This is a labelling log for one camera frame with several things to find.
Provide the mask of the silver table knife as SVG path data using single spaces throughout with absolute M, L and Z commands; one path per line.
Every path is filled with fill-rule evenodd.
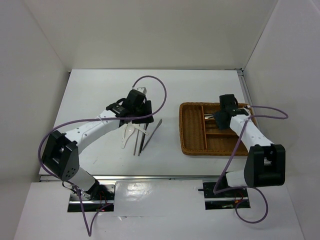
M 146 143 L 144 144 L 144 146 L 142 147 L 141 151 L 144 151 L 144 149 L 147 147 L 148 143 L 150 142 L 150 140 L 152 139 L 152 137 L 154 136 L 154 134 L 156 133 L 156 131 L 158 130 L 158 128 L 161 126 L 163 122 L 163 119 L 161 118 L 158 122 L 158 124 L 156 125 L 155 129 L 153 130 L 153 132 L 151 133 L 150 137 L 147 139 Z

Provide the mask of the copper table knife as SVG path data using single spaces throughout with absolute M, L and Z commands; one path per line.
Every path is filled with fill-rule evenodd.
M 219 128 L 218 128 L 216 125 L 208 125 L 208 126 L 206 126 L 206 129 L 209 129 L 209 130 L 219 130 Z

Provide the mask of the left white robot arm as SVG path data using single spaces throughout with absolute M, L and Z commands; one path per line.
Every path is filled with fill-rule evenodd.
M 79 155 L 90 144 L 105 134 L 123 127 L 121 147 L 124 148 L 141 123 L 153 121 L 145 118 L 152 113 L 151 101 L 146 99 L 147 89 L 132 89 L 126 98 L 110 104 L 94 121 L 61 133 L 53 131 L 45 145 L 41 162 L 63 182 L 70 182 L 81 190 L 88 200 L 96 199 L 105 188 L 91 174 L 80 167 Z

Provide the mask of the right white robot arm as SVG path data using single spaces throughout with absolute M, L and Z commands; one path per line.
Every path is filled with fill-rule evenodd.
M 282 186 L 286 175 L 286 150 L 275 144 L 258 129 L 256 118 L 249 111 L 250 106 L 240 107 L 234 94 L 219 97 L 220 110 L 213 114 L 220 130 L 231 129 L 238 140 L 229 160 L 233 160 L 240 144 L 244 144 L 248 156 L 243 170 L 228 171 L 227 162 L 216 185 L 214 193 L 230 196 L 235 189 Z

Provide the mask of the grey chopstick right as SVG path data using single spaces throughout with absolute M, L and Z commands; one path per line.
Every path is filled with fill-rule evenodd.
M 145 131 L 147 131 L 147 128 L 148 128 L 148 124 L 145 123 L 143 129 L 144 129 Z M 139 157 L 140 154 L 141 154 L 142 147 L 143 147 L 143 144 L 144 144 L 145 136 L 146 136 L 146 134 L 143 132 L 143 133 L 142 133 L 142 136 L 141 136 L 141 139 L 140 139 L 140 142 L 139 142 L 139 146 L 138 146 L 138 154 L 137 154 L 138 157 Z

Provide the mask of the white ceramic spoon upper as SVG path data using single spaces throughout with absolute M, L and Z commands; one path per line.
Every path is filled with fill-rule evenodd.
M 131 124 L 131 127 L 133 128 L 133 131 L 137 130 L 137 131 L 142 132 L 145 135 L 149 134 L 147 130 L 145 130 L 144 128 L 140 127 L 138 124 Z

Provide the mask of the brown wicker cutlery tray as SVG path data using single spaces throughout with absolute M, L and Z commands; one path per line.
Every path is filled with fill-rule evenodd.
M 231 129 L 206 129 L 217 126 L 205 120 L 206 114 L 220 110 L 218 102 L 184 102 L 179 106 L 179 136 L 181 151 L 189 156 L 230 156 L 238 141 Z

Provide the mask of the white ceramic spoon left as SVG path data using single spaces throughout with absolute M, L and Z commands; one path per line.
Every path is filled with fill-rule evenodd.
M 126 131 L 127 131 L 128 125 L 127 125 L 127 124 L 124 124 L 122 127 L 123 127 L 123 129 L 122 129 L 121 141 L 124 142 L 125 139 L 126 139 Z

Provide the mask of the aluminium rail right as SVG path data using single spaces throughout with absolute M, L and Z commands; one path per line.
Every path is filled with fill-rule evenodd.
M 246 83 L 246 80 L 245 80 L 245 76 L 244 76 L 244 72 L 242 69 L 236 69 L 236 72 L 237 72 L 237 75 L 238 75 L 238 79 L 239 79 L 239 82 L 240 82 L 240 86 L 241 86 L 241 89 L 242 89 L 242 93 L 243 93 L 243 96 L 244 96 L 244 100 L 247 104 L 251 104 L 251 97 L 250 97 L 250 94 L 249 94 L 249 91 L 248 91 L 248 87 L 247 87 L 247 83 Z

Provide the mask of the aluminium rail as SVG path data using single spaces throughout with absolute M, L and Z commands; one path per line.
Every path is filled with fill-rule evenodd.
M 245 76 L 244 76 L 244 72 L 242 69 L 236 69 L 236 72 L 237 72 L 237 75 L 238 75 L 238 79 L 239 79 L 239 82 L 240 82 L 240 86 L 241 86 L 241 89 L 242 89 L 242 93 L 243 93 L 243 96 L 244 96 L 244 100 L 247 104 L 251 104 L 251 97 L 250 97 L 250 94 L 249 94 L 249 91 L 248 91 L 248 87 L 247 87 L 247 83 L 246 83 L 246 80 L 245 80 Z
M 217 180 L 218 175 L 95 175 L 98 181 Z

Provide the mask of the aluminium rail front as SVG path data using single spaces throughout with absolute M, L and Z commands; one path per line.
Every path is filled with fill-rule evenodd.
M 95 175 L 98 181 L 217 180 L 218 175 Z

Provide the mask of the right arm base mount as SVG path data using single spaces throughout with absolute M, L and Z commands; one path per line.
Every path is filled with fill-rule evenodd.
M 203 182 L 197 191 L 203 194 L 206 210 L 228 210 L 237 205 L 240 209 L 250 208 L 250 201 L 246 189 L 229 190 L 215 194 L 215 182 Z

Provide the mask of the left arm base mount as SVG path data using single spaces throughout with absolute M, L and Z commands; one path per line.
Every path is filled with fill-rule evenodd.
M 82 211 L 80 198 L 75 186 L 62 183 L 62 186 L 70 190 L 68 208 L 69 213 L 79 213 Z M 114 211 L 116 184 L 108 182 L 107 184 L 100 184 L 99 190 L 94 196 L 90 196 L 83 190 L 80 191 L 83 209 L 85 212 L 96 212 L 101 210 L 102 212 Z

